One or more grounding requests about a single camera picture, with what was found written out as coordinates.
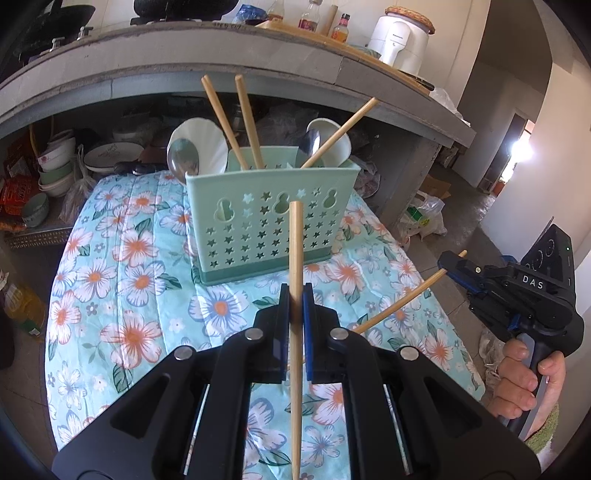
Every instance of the gourd-shaped hole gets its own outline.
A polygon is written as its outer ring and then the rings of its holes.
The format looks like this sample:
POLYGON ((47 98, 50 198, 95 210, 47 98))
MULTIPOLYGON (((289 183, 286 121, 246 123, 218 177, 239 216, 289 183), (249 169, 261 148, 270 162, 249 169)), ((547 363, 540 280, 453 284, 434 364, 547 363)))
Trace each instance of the gourd-shaped hole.
POLYGON ((277 202, 273 206, 273 211, 275 213, 279 213, 280 215, 283 215, 287 210, 290 209, 289 199, 290 199, 290 196, 288 194, 280 193, 277 196, 277 202))
POLYGON ((217 210, 215 217, 220 222, 229 222, 234 218, 234 210, 232 210, 232 204, 228 199, 221 199, 217 203, 217 210))
POLYGON ((328 195, 324 199, 324 202, 322 202, 322 206, 324 208, 331 208, 336 203, 335 195, 336 195, 336 190, 330 189, 328 195))

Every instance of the bowl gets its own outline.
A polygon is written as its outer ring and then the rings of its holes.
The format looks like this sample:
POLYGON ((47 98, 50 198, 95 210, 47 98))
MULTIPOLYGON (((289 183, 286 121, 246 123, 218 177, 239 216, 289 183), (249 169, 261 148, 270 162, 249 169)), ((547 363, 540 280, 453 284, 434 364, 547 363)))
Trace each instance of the bowl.
POLYGON ((96 147, 84 155, 84 164, 90 171, 113 173, 116 163, 135 161, 143 152, 141 145, 131 142, 115 142, 96 147))
POLYGON ((37 193, 21 210, 22 221, 29 228, 42 224, 49 214, 49 199, 45 193, 37 193))
POLYGON ((39 172, 39 177, 41 179, 40 184, 49 185, 50 183, 57 182, 68 175, 72 171, 72 168, 72 162, 69 161, 65 165, 61 166, 60 168, 56 168, 55 170, 41 171, 39 172))
MULTIPOLYGON (((312 128, 320 132, 320 146, 333 136, 340 128, 340 125, 329 118, 317 118, 312 120, 306 131, 312 128)), ((322 162, 325 167, 339 167, 345 160, 351 156, 351 139, 347 134, 340 137, 337 142, 329 148, 328 152, 322 155, 322 162)))
POLYGON ((39 190, 47 193, 50 197, 61 197, 62 195, 65 195, 67 193, 67 191, 70 189, 73 183, 74 172, 71 172, 62 179, 50 183, 48 185, 43 185, 40 180, 39 190))
POLYGON ((74 155, 76 148, 76 139, 74 137, 59 143, 55 148, 51 147, 45 150, 37 159, 37 162, 43 171, 56 170, 63 167, 70 157, 74 155))

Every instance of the chopstick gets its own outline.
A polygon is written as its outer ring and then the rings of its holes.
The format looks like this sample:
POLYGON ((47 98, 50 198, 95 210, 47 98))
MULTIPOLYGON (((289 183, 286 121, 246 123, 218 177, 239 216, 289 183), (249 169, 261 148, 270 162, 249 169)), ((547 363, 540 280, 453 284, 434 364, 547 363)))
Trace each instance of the chopstick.
POLYGON ((209 102, 212 104, 213 111, 216 112, 217 119, 219 120, 222 126, 223 132, 226 134, 226 138, 230 142, 232 150, 234 151, 234 154, 238 159, 240 168, 242 170, 248 170, 248 163, 246 163, 246 160, 244 160, 244 157, 242 156, 242 151, 238 146, 238 142, 236 141, 236 137, 234 136, 232 127, 230 127, 230 122, 228 122, 228 117, 226 117, 226 114, 223 111, 222 104, 220 103, 220 99, 217 96, 215 89, 213 88, 212 81, 209 79, 209 75, 203 76, 203 78, 201 79, 201 83, 203 84, 203 88, 205 88, 205 93, 207 93, 209 102))
POLYGON ((291 476, 300 480, 302 402, 302 294, 304 290, 304 204, 290 203, 291 476))
POLYGON ((261 144, 259 143, 258 134, 256 133, 255 118, 252 114, 248 93, 246 92, 244 77, 242 75, 236 75, 234 80, 236 82, 236 91, 238 93, 238 99, 240 100, 244 125, 246 126, 246 133, 248 134, 248 141, 252 148, 252 156, 255 159, 256 167, 259 170, 262 170, 265 168, 265 162, 262 159, 261 144))
MULTIPOLYGON (((467 253, 468 252, 466 250, 464 250, 462 253, 460 253, 459 256, 460 257, 465 257, 467 253)), ((406 294, 404 297, 402 297, 396 303, 394 303, 393 305, 390 305, 387 309, 385 309, 381 313, 378 313, 375 317, 370 318, 364 324, 359 325, 357 328, 354 328, 353 331, 355 333, 358 333, 358 334, 361 335, 363 332, 366 332, 371 327, 376 326, 379 322, 381 322, 382 320, 387 319, 390 315, 392 315, 393 313, 399 311, 407 303, 410 303, 411 301, 413 301, 421 293, 423 293, 425 290, 427 290, 428 288, 430 288, 431 286, 433 286, 433 284, 435 284, 439 280, 441 280, 445 276, 446 273, 447 273, 447 270, 445 270, 445 268, 442 268, 438 272, 435 272, 433 275, 431 275, 431 277, 429 277, 428 279, 426 279, 423 283, 421 283, 412 292, 406 294)))
POLYGON ((359 122, 359 120, 361 120, 373 107, 375 107, 377 104, 379 103, 379 100, 376 97, 373 97, 369 102, 367 102, 365 105, 363 105, 363 107, 361 107, 357 113, 354 114, 354 116, 352 116, 351 118, 349 118, 349 120, 347 120, 347 123, 345 123, 341 128, 339 128, 332 137, 330 137, 326 143, 324 145, 322 145, 317 152, 312 155, 307 161, 306 163, 304 163, 301 168, 308 168, 311 167, 312 165, 314 165, 318 159, 324 155, 326 152, 328 152, 329 148, 332 147, 335 143, 337 143, 337 141, 339 140, 340 137, 342 137, 343 135, 345 135, 345 133, 347 133, 349 130, 351 130, 351 128, 353 128, 353 126, 359 122))

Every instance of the white appliance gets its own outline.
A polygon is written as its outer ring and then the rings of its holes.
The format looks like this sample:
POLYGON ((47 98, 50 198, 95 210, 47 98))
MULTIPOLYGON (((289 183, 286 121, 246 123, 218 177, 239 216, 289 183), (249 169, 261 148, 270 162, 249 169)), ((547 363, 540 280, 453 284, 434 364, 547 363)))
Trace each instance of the white appliance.
POLYGON ((380 61, 418 76, 429 41, 429 28, 398 14, 380 17, 368 48, 380 53, 380 61))

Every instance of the mint green utensil holder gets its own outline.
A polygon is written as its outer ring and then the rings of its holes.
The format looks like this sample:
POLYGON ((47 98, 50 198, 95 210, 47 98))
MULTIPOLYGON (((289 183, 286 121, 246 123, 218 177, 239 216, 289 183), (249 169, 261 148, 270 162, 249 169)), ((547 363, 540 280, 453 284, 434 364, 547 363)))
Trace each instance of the mint green utensil holder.
POLYGON ((243 280, 289 267, 289 204, 304 204, 304 263, 330 257, 359 167, 293 168, 297 147, 261 147, 267 165, 241 171, 233 152, 226 173, 186 175, 202 284, 243 280))

